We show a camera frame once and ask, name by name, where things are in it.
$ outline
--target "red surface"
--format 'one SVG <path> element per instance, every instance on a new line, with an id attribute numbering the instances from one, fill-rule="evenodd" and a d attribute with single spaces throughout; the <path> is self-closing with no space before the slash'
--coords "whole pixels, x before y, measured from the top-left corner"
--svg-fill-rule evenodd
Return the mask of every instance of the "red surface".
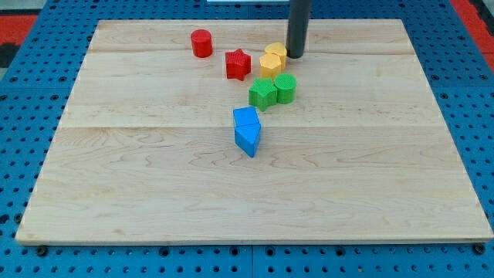
<path id="1" fill-rule="evenodd" d="M 37 18 L 37 15 L 0 15 L 0 45 L 20 46 Z"/>
<path id="2" fill-rule="evenodd" d="M 470 4 L 469 0 L 450 1 L 491 70 L 494 71 L 494 37 L 487 31 L 486 23 L 479 17 L 477 8 Z"/>
<path id="3" fill-rule="evenodd" d="M 191 34 L 192 51 L 199 58 L 209 57 L 213 53 L 211 33 L 208 30 L 199 29 Z"/>
<path id="4" fill-rule="evenodd" d="M 243 81 L 245 76 L 251 71 L 252 58 L 245 54 L 241 49 L 234 52 L 225 53 L 226 59 L 226 78 Z"/>

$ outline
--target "green block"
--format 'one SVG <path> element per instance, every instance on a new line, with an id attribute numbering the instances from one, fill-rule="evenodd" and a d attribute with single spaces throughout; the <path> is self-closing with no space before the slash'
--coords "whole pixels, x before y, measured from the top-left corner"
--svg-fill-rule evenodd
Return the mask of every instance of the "green block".
<path id="1" fill-rule="evenodd" d="M 255 78 L 249 89 L 249 104 L 265 111 L 266 108 L 276 105 L 277 94 L 278 90 L 272 84 L 271 78 Z"/>
<path id="2" fill-rule="evenodd" d="M 281 73 L 275 78 L 275 87 L 278 89 L 276 102 L 291 103 L 295 99 L 296 79 L 289 73 Z"/>

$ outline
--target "red block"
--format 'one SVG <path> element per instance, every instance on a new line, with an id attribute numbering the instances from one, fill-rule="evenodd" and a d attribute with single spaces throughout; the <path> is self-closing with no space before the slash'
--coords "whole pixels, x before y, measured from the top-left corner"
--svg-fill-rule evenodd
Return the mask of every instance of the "red block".
<path id="1" fill-rule="evenodd" d="M 251 71 L 251 56 L 245 54 L 241 49 L 234 52 L 227 52 L 226 58 L 226 78 L 243 81 L 245 76 Z"/>
<path id="2" fill-rule="evenodd" d="M 209 57 L 213 53 L 211 33 L 208 30 L 199 29 L 191 34 L 192 51 L 199 58 Z"/>

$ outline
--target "red star-shaped block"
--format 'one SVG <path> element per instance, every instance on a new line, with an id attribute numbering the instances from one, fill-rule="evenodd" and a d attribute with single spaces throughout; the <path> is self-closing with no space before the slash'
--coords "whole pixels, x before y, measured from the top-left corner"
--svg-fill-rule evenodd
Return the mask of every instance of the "red star-shaped block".
<path id="1" fill-rule="evenodd" d="M 226 78 L 243 81 L 251 70 L 251 57 L 241 49 L 234 52 L 227 52 L 226 56 Z"/>

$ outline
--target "red cylinder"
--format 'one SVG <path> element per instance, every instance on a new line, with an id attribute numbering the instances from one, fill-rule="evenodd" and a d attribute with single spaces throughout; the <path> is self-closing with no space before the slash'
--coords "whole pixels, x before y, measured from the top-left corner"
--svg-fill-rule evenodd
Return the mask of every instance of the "red cylinder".
<path id="1" fill-rule="evenodd" d="M 199 29 L 191 34 L 192 51 L 199 58 L 209 57 L 213 53 L 211 33 L 208 30 Z"/>

